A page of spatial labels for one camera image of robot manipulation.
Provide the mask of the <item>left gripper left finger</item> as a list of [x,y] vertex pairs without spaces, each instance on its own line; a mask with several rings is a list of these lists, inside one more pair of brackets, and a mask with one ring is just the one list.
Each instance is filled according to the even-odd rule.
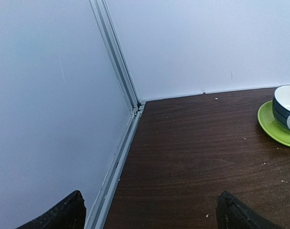
[[51,209],[21,225],[20,229],[83,229],[86,207],[79,190],[73,191]]

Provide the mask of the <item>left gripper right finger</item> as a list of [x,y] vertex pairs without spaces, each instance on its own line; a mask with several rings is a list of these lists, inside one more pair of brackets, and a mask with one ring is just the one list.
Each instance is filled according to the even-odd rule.
[[227,191],[217,198],[216,219],[219,229],[280,229],[281,227],[248,207]]

